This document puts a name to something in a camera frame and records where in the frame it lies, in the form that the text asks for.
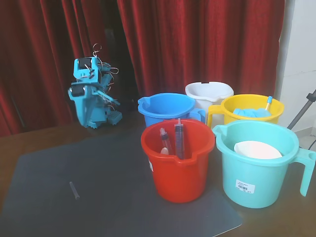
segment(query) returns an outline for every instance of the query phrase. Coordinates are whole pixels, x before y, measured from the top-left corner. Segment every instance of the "table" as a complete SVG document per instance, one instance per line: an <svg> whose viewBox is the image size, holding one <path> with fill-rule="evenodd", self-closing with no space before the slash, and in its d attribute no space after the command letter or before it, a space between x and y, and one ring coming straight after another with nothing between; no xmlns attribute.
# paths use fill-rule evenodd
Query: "table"
<svg viewBox="0 0 316 237"><path fill-rule="evenodd" d="M144 126L143 116L137 112L123 117L117 125L105 124L99 129L84 128L78 123L43 129L0 138L0 210L9 189L18 158L26 153L78 142L85 138ZM211 153L212 184L229 200L222 188L221 155ZM289 166L278 200L270 207L250 209L229 200L243 219L243 224L222 237L314 237L316 236L316 177L313 175L306 197L300 194L303 165Z"/></svg>

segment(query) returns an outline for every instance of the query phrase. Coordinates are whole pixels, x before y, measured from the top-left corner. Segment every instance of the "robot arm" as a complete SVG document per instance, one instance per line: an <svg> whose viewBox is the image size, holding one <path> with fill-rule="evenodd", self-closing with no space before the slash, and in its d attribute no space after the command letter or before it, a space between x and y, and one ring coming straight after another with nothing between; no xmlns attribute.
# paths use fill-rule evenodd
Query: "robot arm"
<svg viewBox="0 0 316 237"><path fill-rule="evenodd" d="M97 128L108 121L116 124L122 119L118 111L111 111L109 105L119 102L106 94L112 79L111 66L95 57L79 58L74 63L76 82L71 84L68 95L75 102L77 116L84 127Z"/></svg>

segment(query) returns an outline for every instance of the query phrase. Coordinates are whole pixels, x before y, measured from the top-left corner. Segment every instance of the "gray mat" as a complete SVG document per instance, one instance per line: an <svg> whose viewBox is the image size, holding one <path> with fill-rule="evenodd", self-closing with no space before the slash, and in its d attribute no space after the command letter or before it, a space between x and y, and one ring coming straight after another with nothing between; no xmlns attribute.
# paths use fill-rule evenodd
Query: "gray mat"
<svg viewBox="0 0 316 237"><path fill-rule="evenodd" d="M163 200L140 145L142 131L21 156L0 217L0 236L212 237L241 225L211 185L190 203Z"/></svg>

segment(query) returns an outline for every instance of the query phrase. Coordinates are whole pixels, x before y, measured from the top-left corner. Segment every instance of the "white wall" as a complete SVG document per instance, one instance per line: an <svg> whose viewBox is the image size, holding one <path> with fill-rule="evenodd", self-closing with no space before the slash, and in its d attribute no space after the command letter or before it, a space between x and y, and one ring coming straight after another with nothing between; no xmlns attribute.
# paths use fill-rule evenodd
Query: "white wall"
<svg viewBox="0 0 316 237"><path fill-rule="evenodd" d="M316 89L316 0L286 0L280 38L275 98L285 105L279 119L288 126ZM316 125L316 102L293 131Z"/></svg>

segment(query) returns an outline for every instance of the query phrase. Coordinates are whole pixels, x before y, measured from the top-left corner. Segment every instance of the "barcode label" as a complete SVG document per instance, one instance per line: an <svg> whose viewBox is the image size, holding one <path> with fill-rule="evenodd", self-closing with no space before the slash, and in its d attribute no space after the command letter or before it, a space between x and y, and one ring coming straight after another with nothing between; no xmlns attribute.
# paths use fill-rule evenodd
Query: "barcode label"
<svg viewBox="0 0 316 237"><path fill-rule="evenodd" d="M236 188L238 188L241 191L244 191L249 194L253 194L255 192L255 187L256 186L253 184L248 184L236 179Z"/></svg>

